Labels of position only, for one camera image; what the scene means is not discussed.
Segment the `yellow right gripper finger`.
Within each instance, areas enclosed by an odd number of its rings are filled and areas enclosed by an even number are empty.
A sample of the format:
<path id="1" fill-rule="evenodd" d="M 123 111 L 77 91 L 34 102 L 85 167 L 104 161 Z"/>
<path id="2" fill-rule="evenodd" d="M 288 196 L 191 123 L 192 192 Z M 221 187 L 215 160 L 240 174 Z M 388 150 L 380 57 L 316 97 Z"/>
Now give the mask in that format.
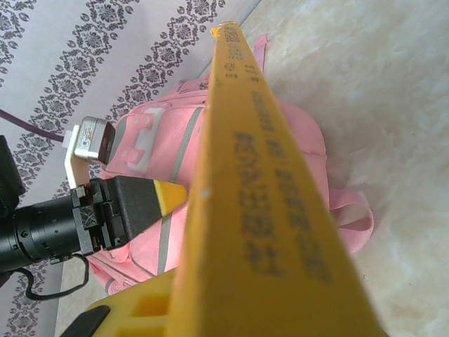
<path id="1" fill-rule="evenodd" d="M 99 300 L 60 337 L 166 337 L 174 272 L 166 272 Z"/>

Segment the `yellow paperback book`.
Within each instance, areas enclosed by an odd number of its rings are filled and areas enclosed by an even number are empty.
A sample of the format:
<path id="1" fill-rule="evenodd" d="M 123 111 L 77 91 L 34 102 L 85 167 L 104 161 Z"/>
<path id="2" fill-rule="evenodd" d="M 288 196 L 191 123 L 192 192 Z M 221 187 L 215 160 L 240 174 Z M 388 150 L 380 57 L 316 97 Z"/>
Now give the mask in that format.
<path id="1" fill-rule="evenodd" d="M 215 48 L 167 337 L 385 337 L 239 25 Z"/>

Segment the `pink school backpack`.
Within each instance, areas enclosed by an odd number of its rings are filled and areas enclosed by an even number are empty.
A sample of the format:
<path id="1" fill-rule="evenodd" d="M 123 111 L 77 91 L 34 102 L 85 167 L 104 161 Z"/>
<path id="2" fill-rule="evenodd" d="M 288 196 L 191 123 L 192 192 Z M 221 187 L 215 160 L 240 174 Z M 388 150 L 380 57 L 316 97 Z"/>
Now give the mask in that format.
<path id="1" fill-rule="evenodd" d="M 196 163 L 208 79 L 178 83 L 159 100 L 127 110 L 116 123 L 116 147 L 102 178 L 136 176 L 189 187 Z M 374 218 L 358 192 L 330 188 L 326 171 L 326 146 L 314 118 L 301 108 L 279 103 L 297 145 L 318 185 L 339 232 L 351 252 L 370 239 Z M 109 294 L 146 281 L 177 266 L 187 207 L 151 225 L 125 246 L 89 257 L 93 274 Z"/>

